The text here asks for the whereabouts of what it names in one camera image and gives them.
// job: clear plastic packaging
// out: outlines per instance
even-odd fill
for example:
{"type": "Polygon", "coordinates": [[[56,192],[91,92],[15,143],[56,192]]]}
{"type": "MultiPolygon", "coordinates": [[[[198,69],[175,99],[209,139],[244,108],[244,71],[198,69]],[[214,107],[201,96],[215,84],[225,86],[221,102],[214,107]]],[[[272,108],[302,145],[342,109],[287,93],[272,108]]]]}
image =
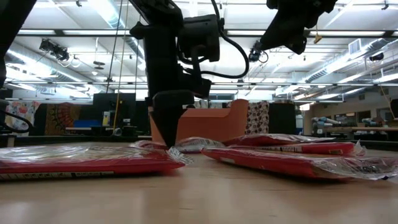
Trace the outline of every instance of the clear plastic packaging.
{"type": "Polygon", "coordinates": [[[322,142],[334,138],[316,138],[293,134],[252,134],[224,142],[226,146],[281,146],[286,144],[322,142]]]}
{"type": "Polygon", "coordinates": [[[398,158],[343,157],[221,147],[204,148],[201,152],[218,161],[315,179],[380,180],[398,174],[398,158]]]}
{"type": "Polygon", "coordinates": [[[179,141],[174,148],[182,153],[200,153],[204,147],[225,147],[223,143],[211,139],[192,137],[179,141]]]}
{"type": "Polygon", "coordinates": [[[281,146],[229,146],[232,149],[253,149],[279,152],[298,152],[304,154],[326,154],[341,156],[365,156],[366,148],[351,142],[313,142],[281,146]]]}
{"type": "MultiPolygon", "coordinates": [[[[167,150],[167,146],[153,141],[138,141],[131,144],[132,147],[143,147],[148,149],[165,149],[167,150]]],[[[211,139],[192,137],[183,139],[177,142],[174,146],[174,149],[185,153],[185,154],[193,154],[200,153],[200,150],[204,147],[225,147],[223,143],[214,141],[211,139]]]]}
{"type": "Polygon", "coordinates": [[[193,162],[175,149],[33,146],[0,150],[0,179],[46,179],[160,172],[193,162]]]}

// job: orange chair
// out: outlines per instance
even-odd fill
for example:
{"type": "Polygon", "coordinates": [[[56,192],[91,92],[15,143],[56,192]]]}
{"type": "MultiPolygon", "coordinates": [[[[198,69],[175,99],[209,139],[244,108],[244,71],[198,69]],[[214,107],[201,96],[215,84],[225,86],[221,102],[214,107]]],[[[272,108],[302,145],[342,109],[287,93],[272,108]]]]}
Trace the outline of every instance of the orange chair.
{"type": "MultiPolygon", "coordinates": [[[[189,137],[226,141],[244,135],[249,102],[235,100],[227,109],[188,109],[178,121],[176,142],[189,137]]],[[[164,140],[154,121],[150,119],[152,140],[164,140]]]]}

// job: colorful tapestry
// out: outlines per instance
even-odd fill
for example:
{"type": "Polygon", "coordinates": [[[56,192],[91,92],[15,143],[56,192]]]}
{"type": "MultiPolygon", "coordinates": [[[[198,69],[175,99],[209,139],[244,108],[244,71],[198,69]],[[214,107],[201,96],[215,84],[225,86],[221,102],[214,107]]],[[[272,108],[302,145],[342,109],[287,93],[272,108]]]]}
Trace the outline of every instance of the colorful tapestry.
{"type": "Polygon", "coordinates": [[[66,133],[67,127],[73,127],[73,122],[79,119],[81,106],[71,103],[47,105],[45,122],[46,136],[60,136],[66,133]]]}
{"type": "MultiPolygon", "coordinates": [[[[8,113],[15,114],[22,118],[27,119],[32,124],[35,122],[35,113],[37,108],[39,108],[40,103],[32,101],[32,102],[12,102],[7,106],[6,111],[8,113]]],[[[26,130],[28,125],[12,116],[6,116],[6,124],[14,129],[26,130]]],[[[29,136],[29,133],[24,134],[16,134],[18,136],[29,136]]]]}
{"type": "Polygon", "coordinates": [[[269,125],[269,103],[266,101],[249,103],[248,123],[245,134],[267,134],[269,125]]]}

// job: fluorescent light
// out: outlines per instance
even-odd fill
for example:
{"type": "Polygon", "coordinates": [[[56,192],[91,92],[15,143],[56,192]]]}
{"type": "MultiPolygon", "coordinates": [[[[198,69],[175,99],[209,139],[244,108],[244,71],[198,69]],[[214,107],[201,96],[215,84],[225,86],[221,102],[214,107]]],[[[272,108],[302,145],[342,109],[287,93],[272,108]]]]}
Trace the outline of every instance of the fluorescent light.
{"type": "Polygon", "coordinates": [[[339,95],[339,94],[336,94],[336,93],[333,93],[333,94],[325,94],[325,95],[319,96],[318,99],[320,99],[320,100],[326,100],[326,99],[330,99],[330,98],[336,97],[336,96],[338,96],[338,95],[339,95]]]}
{"type": "Polygon", "coordinates": [[[144,71],[147,68],[147,64],[145,61],[141,62],[141,64],[138,65],[138,69],[141,71],[144,71]]]}
{"type": "Polygon", "coordinates": [[[361,76],[362,76],[362,75],[360,75],[360,74],[352,75],[352,76],[350,76],[350,77],[347,77],[347,78],[345,78],[345,79],[340,80],[338,83],[350,82],[350,81],[353,81],[353,80],[355,80],[355,79],[357,79],[357,78],[359,78],[359,77],[361,77],[361,76]]]}
{"type": "Polygon", "coordinates": [[[124,30],[64,30],[65,35],[124,35],[124,30]]]}
{"type": "Polygon", "coordinates": [[[309,111],[311,109],[311,103],[307,103],[300,106],[300,111],[309,111]]]}
{"type": "Polygon", "coordinates": [[[388,81],[395,80],[395,79],[398,79],[398,73],[393,74],[393,75],[384,75],[383,77],[375,80],[374,82],[375,83],[377,83],[377,82],[388,82],[388,81]]]}
{"type": "MultiPolygon", "coordinates": [[[[384,31],[318,31],[318,35],[325,36],[381,36],[385,32],[384,31]]],[[[311,31],[310,35],[316,35],[316,31],[311,31]]]]}
{"type": "Polygon", "coordinates": [[[22,34],[37,34],[37,35],[51,35],[55,34],[54,30],[33,30],[33,29],[21,29],[18,35],[22,34]]]}
{"type": "Polygon", "coordinates": [[[358,91],[361,91],[361,90],[363,90],[364,88],[358,88],[358,89],[355,89],[355,90],[351,90],[351,91],[348,91],[348,92],[346,92],[346,93],[344,93],[345,95],[350,95],[350,94],[353,94],[353,93],[356,93],[356,92],[358,92],[358,91]]]}
{"type": "Polygon", "coordinates": [[[76,81],[76,82],[81,82],[81,80],[80,80],[80,79],[78,79],[78,78],[75,78],[75,77],[73,77],[73,76],[71,76],[71,75],[69,75],[69,74],[67,74],[67,73],[65,73],[65,72],[58,71],[58,73],[61,73],[62,75],[65,75],[66,77],[68,77],[68,78],[72,79],[73,81],[76,81]]]}
{"type": "Polygon", "coordinates": [[[18,84],[18,85],[15,85],[15,84],[8,84],[8,85],[14,86],[14,87],[18,87],[18,88],[23,88],[23,89],[25,89],[25,90],[36,91],[35,88],[33,88],[33,87],[30,86],[30,85],[26,85],[26,84],[18,84]]]}
{"type": "Polygon", "coordinates": [[[263,35],[265,30],[228,30],[227,35],[263,35]]]}

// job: table surface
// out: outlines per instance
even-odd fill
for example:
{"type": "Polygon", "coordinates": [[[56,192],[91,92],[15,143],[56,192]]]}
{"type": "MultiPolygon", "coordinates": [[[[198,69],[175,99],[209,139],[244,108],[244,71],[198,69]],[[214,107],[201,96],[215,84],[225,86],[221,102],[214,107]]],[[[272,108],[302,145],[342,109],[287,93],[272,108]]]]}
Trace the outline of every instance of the table surface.
{"type": "Polygon", "coordinates": [[[196,163],[165,176],[0,182],[1,223],[398,222],[396,179],[308,182],[192,157],[196,163]]]}

